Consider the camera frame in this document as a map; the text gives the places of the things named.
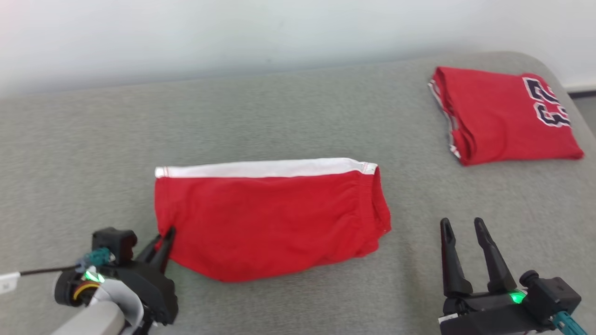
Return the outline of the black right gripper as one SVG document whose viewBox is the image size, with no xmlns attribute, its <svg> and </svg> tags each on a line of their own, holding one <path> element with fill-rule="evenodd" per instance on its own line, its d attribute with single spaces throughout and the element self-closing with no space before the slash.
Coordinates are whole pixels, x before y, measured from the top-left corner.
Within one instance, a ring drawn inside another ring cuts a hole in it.
<svg viewBox="0 0 596 335">
<path fill-rule="evenodd" d="M 540 323 L 522 304 L 525 290 L 517 284 L 482 218 L 474 219 L 475 233 L 489 274 L 490 293 L 473 293 L 458 254 L 453 227 L 448 218 L 440 221 L 443 292 L 447 299 L 444 316 L 438 318 L 443 335 L 538 335 L 553 331 L 552 322 Z"/>
</svg>

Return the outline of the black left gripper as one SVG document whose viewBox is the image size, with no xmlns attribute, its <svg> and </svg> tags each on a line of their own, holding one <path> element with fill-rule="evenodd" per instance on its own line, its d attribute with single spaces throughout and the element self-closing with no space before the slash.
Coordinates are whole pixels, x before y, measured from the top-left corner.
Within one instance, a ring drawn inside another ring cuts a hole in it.
<svg viewBox="0 0 596 335">
<path fill-rule="evenodd" d="M 166 234 L 155 236 L 136 261 L 100 267 L 102 275 L 114 276 L 130 288 L 149 308 L 153 320 L 165 326 L 173 324 L 178 314 L 175 284 L 165 276 L 175 236 L 176 228 L 170 227 Z"/>
</svg>

